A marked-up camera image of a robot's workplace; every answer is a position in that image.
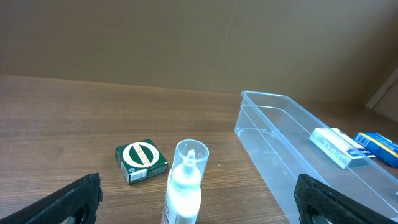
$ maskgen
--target white circle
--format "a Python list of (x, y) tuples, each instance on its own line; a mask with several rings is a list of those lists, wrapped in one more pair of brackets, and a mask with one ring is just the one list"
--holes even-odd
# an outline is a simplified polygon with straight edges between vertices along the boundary
[[(134, 149), (136, 149), (136, 147), (138, 147), (139, 149), (142, 150), (141, 146), (144, 146), (144, 147), (148, 148), (152, 152), (152, 155), (154, 156), (154, 158), (152, 159), (152, 161), (149, 164), (146, 164), (146, 165), (145, 164), (138, 164), (136, 161), (131, 159), (130, 149), (132, 147)], [(149, 166), (154, 165), (159, 160), (159, 152), (156, 149), (156, 147), (151, 145), (151, 144), (148, 144), (146, 142), (135, 142), (135, 143), (132, 143), (132, 144), (130, 144), (130, 145), (128, 145), (128, 146), (126, 146), (124, 148), (124, 150), (123, 150), (123, 159), (130, 166), (137, 167), (137, 168), (145, 168), (145, 167), (149, 167)]]

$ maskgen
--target bottle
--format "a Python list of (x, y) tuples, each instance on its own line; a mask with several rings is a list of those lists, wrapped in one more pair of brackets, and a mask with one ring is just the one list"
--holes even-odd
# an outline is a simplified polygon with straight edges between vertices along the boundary
[(200, 141), (186, 139), (175, 148), (161, 224), (194, 224), (200, 208), (201, 180), (209, 150)]

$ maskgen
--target transparent storage bin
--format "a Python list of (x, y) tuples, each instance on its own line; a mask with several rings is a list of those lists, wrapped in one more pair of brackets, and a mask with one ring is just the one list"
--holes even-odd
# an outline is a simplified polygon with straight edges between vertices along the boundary
[(329, 127), (289, 97), (254, 91), (242, 97), (235, 132), (289, 222), (300, 223), (294, 199), (299, 174), (398, 220), (398, 180), (390, 173), (354, 147), (364, 166), (342, 169), (309, 140), (315, 128)]

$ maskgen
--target wooden tabletop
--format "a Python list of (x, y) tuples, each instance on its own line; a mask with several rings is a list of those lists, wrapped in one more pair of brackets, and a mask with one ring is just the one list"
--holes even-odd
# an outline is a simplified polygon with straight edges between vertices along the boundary
[[(99, 172), (97, 223), (160, 223), (167, 174), (128, 185), (114, 157), (115, 146), (151, 138), (170, 163), (183, 139), (208, 146), (197, 223), (287, 223), (234, 133), (240, 103), (227, 93), (0, 75), (0, 218)], [(372, 112), (302, 104), (351, 136), (398, 140), (398, 125)]]

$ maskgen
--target white bottle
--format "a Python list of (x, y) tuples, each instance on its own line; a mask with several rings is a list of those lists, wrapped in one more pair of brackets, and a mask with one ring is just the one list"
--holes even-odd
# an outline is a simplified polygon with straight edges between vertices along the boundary
[(209, 150), (196, 140), (180, 141), (167, 179), (161, 224), (193, 224), (197, 220)]

